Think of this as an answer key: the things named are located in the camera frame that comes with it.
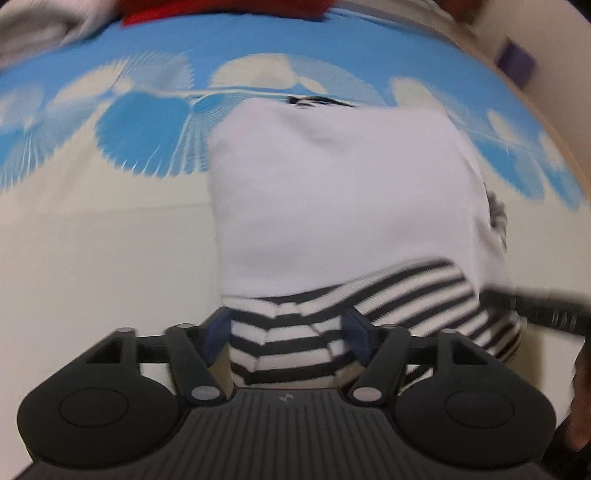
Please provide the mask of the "person's right hand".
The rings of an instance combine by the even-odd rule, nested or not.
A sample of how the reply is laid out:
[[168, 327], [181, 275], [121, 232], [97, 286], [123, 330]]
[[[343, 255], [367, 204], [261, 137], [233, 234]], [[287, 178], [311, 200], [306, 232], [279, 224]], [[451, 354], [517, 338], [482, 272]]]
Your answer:
[[582, 450], [591, 437], [590, 351], [590, 340], [587, 339], [575, 362], [573, 400], [566, 433], [567, 444], [573, 451]]

